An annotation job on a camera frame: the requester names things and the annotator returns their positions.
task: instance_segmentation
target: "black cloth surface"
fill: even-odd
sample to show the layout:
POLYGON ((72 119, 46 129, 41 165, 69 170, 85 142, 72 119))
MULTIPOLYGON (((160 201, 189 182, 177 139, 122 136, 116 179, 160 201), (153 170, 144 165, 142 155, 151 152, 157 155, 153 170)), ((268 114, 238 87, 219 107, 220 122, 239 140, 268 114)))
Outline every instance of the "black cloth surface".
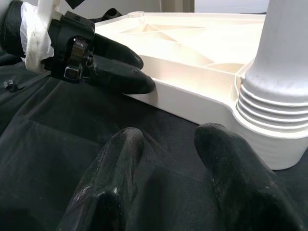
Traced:
MULTIPOLYGON (((56 230, 84 171, 126 127, 145 137, 128 230, 224 231, 194 147, 196 124, 106 89, 30 73, 23 63, 0 68, 0 229, 56 230), (1 88, 8 79, 21 90, 1 88)), ((276 174, 307 224, 308 152, 276 174)))

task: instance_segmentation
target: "ribbed white cylinder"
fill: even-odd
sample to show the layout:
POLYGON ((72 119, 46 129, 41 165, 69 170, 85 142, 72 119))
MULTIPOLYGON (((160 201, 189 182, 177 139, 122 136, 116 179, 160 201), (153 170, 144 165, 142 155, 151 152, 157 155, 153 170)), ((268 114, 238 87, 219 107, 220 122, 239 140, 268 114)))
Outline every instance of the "ribbed white cylinder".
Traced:
POLYGON ((308 129, 308 1, 271 0, 237 110, 261 128, 308 129))

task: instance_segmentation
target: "white plastic tray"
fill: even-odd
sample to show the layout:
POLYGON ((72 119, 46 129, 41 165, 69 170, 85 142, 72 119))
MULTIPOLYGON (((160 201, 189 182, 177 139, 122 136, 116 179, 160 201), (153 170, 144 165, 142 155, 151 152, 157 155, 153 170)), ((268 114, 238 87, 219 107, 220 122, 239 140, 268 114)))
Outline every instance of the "white plastic tray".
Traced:
POLYGON ((264 15, 135 12, 96 25, 144 60, 156 91, 131 95, 197 124, 221 123, 242 135, 272 169, 295 165, 308 138, 273 131, 237 111, 241 77, 256 56, 264 15))

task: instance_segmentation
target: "white tape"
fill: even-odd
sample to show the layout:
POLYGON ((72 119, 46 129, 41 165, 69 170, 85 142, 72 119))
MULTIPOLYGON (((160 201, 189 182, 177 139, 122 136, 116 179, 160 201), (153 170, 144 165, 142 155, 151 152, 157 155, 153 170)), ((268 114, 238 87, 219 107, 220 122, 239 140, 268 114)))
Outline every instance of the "white tape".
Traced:
POLYGON ((53 57, 51 39, 48 28, 37 14, 37 6, 24 2, 21 7, 22 22, 20 25, 20 39, 25 52, 25 64, 29 71, 44 72, 41 61, 53 57))

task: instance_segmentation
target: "robotic arm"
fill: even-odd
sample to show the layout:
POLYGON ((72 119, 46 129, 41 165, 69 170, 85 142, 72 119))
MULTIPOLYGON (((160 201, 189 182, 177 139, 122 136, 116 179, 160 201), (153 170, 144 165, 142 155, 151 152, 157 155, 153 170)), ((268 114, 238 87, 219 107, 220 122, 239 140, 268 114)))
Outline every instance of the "robotic arm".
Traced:
MULTIPOLYGON (((77 7, 84 0, 66 0, 77 7)), ((59 0, 38 6, 1 0, 0 49, 25 58, 34 72, 51 71, 64 81, 107 86, 125 94, 153 91, 142 59, 128 47, 95 33, 94 23, 72 12, 57 12, 59 0)))

